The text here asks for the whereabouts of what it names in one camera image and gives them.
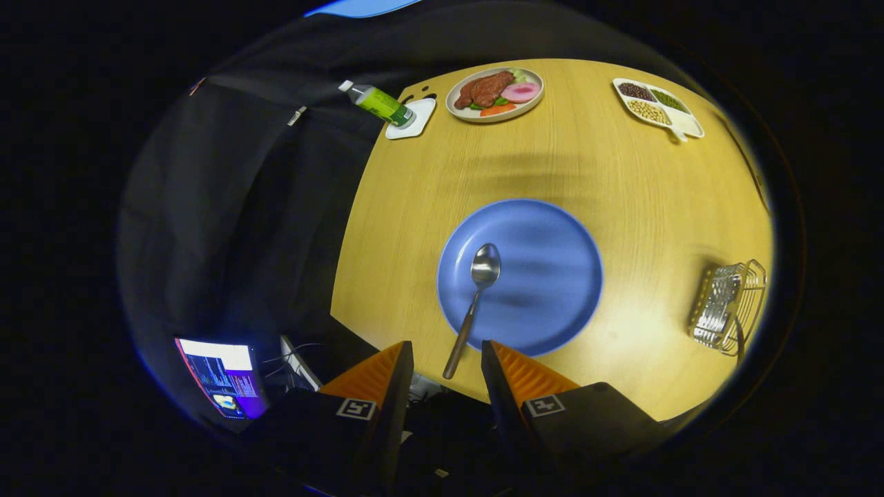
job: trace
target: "green beans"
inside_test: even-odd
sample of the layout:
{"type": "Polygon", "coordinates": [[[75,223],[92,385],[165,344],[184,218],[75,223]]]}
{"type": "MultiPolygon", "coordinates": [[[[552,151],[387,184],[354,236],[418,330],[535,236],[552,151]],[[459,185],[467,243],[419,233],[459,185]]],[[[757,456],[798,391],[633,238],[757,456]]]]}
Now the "green beans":
{"type": "Polygon", "coordinates": [[[678,99],[673,98],[673,97],[671,97],[661,91],[657,91],[655,89],[652,89],[651,93],[653,93],[654,96],[657,97],[657,100],[660,103],[664,104],[666,107],[672,107],[673,109],[675,109],[677,111],[687,112],[690,114],[690,112],[688,112],[688,109],[684,105],[682,105],[682,103],[679,102],[678,99]]]}

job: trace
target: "wire basket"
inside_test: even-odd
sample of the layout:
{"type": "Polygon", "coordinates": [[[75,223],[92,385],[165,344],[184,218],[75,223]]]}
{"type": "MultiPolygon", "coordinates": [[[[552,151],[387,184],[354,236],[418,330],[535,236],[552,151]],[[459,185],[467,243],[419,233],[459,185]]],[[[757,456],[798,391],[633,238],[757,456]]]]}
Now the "wire basket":
{"type": "Polygon", "coordinates": [[[707,271],[690,323],[694,340],[725,356],[741,356],[766,288],[767,272],[755,259],[707,271]]]}

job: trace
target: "white tray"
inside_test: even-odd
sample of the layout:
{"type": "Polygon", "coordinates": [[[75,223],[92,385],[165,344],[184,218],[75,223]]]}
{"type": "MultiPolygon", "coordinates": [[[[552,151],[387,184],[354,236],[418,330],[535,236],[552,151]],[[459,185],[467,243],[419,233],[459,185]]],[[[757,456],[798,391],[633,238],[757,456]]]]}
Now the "white tray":
{"type": "Polygon", "coordinates": [[[703,127],[700,126],[700,122],[697,121],[697,118],[694,117],[694,114],[690,112],[690,108],[688,108],[688,106],[685,105],[684,102],[682,102],[682,99],[678,98],[677,96],[673,95],[672,93],[666,91],[665,89],[655,87],[653,85],[649,85],[649,84],[643,83],[641,81],[627,80],[625,78],[614,78],[613,88],[617,92],[617,95],[620,96],[620,99],[623,101],[623,106],[625,106],[626,110],[631,112],[633,116],[636,116],[637,118],[641,119],[642,121],[644,121],[646,123],[653,124],[655,126],[668,128],[669,131],[671,131],[675,135],[675,137],[678,138],[679,140],[687,141],[688,139],[685,135],[693,136],[694,138],[703,138],[706,135],[706,132],[703,131],[703,127]],[[672,107],[669,107],[668,105],[664,105],[663,103],[660,103],[657,100],[657,97],[654,96],[653,93],[651,93],[651,98],[653,98],[653,101],[644,100],[643,98],[635,98],[634,96],[624,95],[620,91],[620,89],[618,88],[618,85],[620,85],[622,83],[632,83],[638,87],[648,90],[648,93],[651,93],[652,89],[657,90],[661,93],[665,93],[666,95],[671,96],[672,98],[677,100],[679,103],[684,105],[684,108],[687,109],[688,111],[687,112],[678,111],[676,109],[673,109],[672,107]],[[669,118],[669,121],[672,124],[668,125],[666,123],[660,123],[660,122],[657,122],[657,121],[654,121],[651,119],[646,119],[646,118],[636,114],[629,107],[629,102],[633,101],[633,100],[636,100],[638,102],[649,103],[650,105],[657,107],[658,109],[660,109],[661,111],[663,111],[667,115],[667,117],[669,118]]]}

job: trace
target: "plate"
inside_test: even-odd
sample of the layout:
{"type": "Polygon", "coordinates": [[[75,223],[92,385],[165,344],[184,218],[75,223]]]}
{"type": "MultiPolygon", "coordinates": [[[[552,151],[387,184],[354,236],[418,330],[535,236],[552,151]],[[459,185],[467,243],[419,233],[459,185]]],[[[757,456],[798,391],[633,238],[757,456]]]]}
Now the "plate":
{"type": "Polygon", "coordinates": [[[472,74],[461,80],[460,83],[454,85],[454,88],[451,88],[451,91],[448,92],[448,96],[445,98],[445,107],[456,118],[463,119],[465,121],[470,121],[474,123],[496,123],[521,116],[525,112],[530,111],[534,108],[535,105],[540,102],[540,99],[544,97],[544,91],[544,80],[537,73],[521,67],[498,67],[496,69],[487,69],[485,71],[480,71],[478,73],[472,74]],[[526,103],[517,103],[515,105],[515,109],[512,109],[509,112],[495,114],[493,116],[486,116],[484,118],[479,115],[479,112],[481,111],[476,111],[474,109],[470,109],[469,107],[460,110],[454,108],[454,103],[457,102],[457,99],[461,96],[461,88],[463,88],[463,85],[477,78],[484,78],[485,76],[491,76],[492,74],[497,74],[501,71],[506,71],[509,69],[522,69],[523,71],[525,71],[525,80],[528,83],[534,83],[540,87],[540,92],[537,93],[537,96],[530,99],[526,103]]]}
{"type": "Polygon", "coordinates": [[[526,356],[562,347],[589,323],[602,292],[596,242],[576,218],[551,203],[492,203],[464,220],[442,251],[439,305],[455,333],[472,302],[469,274],[485,243],[500,252],[500,277],[482,293],[468,344],[496,340],[526,356]]]}
{"type": "Polygon", "coordinates": [[[675,137],[681,141],[688,140],[687,138],[685,138],[685,135],[693,136],[694,138],[703,138],[705,136],[705,131],[703,131],[703,127],[700,126],[699,121],[697,121],[697,118],[695,118],[694,115],[690,112],[688,106],[685,105],[680,98],[669,93],[665,89],[658,88],[653,85],[643,83],[641,81],[627,80],[626,78],[614,78],[613,87],[617,91],[617,95],[620,96],[620,99],[623,101],[623,105],[626,106],[626,109],[631,112],[632,115],[636,116],[642,121],[655,126],[668,128],[670,131],[672,131],[675,137]],[[651,98],[653,100],[649,101],[644,100],[643,98],[635,98],[634,96],[623,94],[623,92],[620,91],[620,85],[622,83],[632,83],[640,88],[648,90],[648,93],[651,94],[651,98]],[[678,111],[677,109],[664,105],[657,99],[657,97],[653,93],[651,93],[651,90],[659,91],[661,93],[665,93],[668,96],[671,96],[672,98],[677,100],[678,103],[680,103],[687,112],[678,111]],[[666,114],[671,124],[661,123],[639,115],[638,113],[633,111],[631,107],[629,107],[629,102],[633,101],[648,103],[649,105],[660,109],[661,111],[663,111],[664,114],[666,114]]]}

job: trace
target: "blue plate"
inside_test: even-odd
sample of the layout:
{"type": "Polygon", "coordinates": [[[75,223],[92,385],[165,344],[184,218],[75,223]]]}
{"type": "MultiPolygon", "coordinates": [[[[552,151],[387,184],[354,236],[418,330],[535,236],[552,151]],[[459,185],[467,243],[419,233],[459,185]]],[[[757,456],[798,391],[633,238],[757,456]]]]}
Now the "blue plate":
{"type": "Polygon", "coordinates": [[[457,333],[476,285],[469,274],[485,243],[500,252],[500,278],[482,293],[468,343],[496,340],[539,356],[573,339],[602,293],[602,261],[580,221],[539,200],[486,205],[454,230],[436,276],[439,305],[457,333]]]}

